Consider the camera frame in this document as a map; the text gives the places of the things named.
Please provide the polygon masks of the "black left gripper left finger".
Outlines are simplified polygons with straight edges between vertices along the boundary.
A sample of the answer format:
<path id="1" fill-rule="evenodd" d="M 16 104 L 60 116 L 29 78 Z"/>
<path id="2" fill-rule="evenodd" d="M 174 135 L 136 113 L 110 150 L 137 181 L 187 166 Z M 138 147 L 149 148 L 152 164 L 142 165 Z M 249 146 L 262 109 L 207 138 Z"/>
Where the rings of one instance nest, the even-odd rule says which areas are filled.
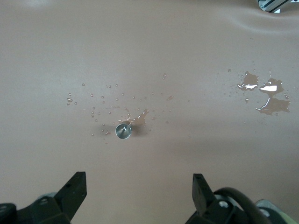
<path id="1" fill-rule="evenodd" d="M 17 210 L 13 203 L 0 205 L 2 224 L 70 224 L 86 198 L 86 173 L 76 172 L 55 194 L 44 195 Z"/>

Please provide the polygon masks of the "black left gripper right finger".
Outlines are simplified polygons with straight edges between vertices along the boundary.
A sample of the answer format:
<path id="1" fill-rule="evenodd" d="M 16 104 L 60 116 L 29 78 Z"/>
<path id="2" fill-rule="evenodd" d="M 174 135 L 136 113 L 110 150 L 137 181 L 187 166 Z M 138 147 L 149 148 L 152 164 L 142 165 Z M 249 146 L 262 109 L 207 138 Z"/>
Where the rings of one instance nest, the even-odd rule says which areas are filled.
<path id="1" fill-rule="evenodd" d="M 202 174 L 193 174 L 192 199 L 196 211 L 187 220 L 187 224 L 250 223 L 234 199 L 213 193 Z"/>

